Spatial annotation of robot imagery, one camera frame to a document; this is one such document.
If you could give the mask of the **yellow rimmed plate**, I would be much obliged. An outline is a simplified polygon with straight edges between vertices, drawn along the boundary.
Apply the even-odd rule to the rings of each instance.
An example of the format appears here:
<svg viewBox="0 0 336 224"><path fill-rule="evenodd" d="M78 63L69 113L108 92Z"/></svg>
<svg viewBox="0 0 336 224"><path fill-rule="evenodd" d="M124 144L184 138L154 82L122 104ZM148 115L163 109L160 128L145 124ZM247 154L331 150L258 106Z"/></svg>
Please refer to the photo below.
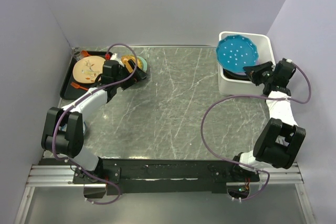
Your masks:
<svg viewBox="0 0 336 224"><path fill-rule="evenodd" d="M123 64L125 65L125 67L127 68L127 61L128 60L133 60L135 62L135 57L133 55L123 55L121 57L121 60L123 62ZM140 66L140 61L137 59L137 64L138 64L138 67Z"/></svg>

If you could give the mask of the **blue polka dot plate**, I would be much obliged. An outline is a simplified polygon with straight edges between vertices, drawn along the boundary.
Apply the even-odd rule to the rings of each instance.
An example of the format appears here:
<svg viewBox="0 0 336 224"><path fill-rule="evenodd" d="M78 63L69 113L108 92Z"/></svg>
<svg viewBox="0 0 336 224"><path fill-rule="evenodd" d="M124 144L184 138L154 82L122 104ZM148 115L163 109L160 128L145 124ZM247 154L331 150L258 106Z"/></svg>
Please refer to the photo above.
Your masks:
<svg viewBox="0 0 336 224"><path fill-rule="evenodd" d="M232 73L243 73L244 67L255 66L259 59L257 46L242 35L229 35L221 39L216 55L219 65Z"/></svg>

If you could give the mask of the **lilac plastic bear plate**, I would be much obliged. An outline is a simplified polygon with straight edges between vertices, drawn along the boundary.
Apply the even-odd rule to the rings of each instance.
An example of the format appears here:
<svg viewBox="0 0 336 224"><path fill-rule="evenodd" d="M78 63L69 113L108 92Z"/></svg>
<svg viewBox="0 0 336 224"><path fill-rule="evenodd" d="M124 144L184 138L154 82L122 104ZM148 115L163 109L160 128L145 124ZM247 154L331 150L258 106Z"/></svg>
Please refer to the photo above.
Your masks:
<svg viewBox="0 0 336 224"><path fill-rule="evenodd" d="M251 62L247 62L246 64L243 63L243 62L239 62L237 64L237 66L234 68L235 71L230 71L233 75L238 75L238 76L245 76L246 73L244 71L244 67L252 67L252 66L256 66L256 65L259 65L260 62L257 60L257 61L254 61L253 63Z"/></svg>

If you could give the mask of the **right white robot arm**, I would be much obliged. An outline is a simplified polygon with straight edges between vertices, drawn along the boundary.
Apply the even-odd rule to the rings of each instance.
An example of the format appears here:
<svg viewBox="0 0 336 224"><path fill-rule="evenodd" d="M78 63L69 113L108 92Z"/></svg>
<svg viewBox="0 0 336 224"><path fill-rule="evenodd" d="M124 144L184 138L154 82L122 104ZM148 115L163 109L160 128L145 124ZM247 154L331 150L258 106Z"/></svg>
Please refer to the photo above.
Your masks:
<svg viewBox="0 0 336 224"><path fill-rule="evenodd" d="M289 169L306 137L306 130L295 121L291 97L287 87L297 66L283 58L276 65L271 61L257 66L243 67L249 80L256 86L263 85L260 96L268 107L269 120L258 137L252 151L234 157L239 162L230 170L231 178L242 181L248 171L266 167Z"/></svg>

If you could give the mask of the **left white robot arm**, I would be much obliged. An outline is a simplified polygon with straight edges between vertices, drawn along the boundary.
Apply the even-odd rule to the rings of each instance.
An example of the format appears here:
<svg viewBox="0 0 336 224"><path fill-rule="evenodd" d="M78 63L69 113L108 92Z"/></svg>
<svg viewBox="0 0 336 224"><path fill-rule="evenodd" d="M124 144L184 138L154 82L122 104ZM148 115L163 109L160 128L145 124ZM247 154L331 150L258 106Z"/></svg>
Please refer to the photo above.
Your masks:
<svg viewBox="0 0 336 224"><path fill-rule="evenodd" d="M85 176L93 183L104 177L103 161L84 147L87 129L85 119L101 106L108 103L117 93L146 79L147 63L140 59L135 63L129 59L124 63L107 60L102 73L94 80L93 86L74 103L63 108L48 110L41 139L44 150L50 151L60 160L69 159L86 170Z"/></svg>

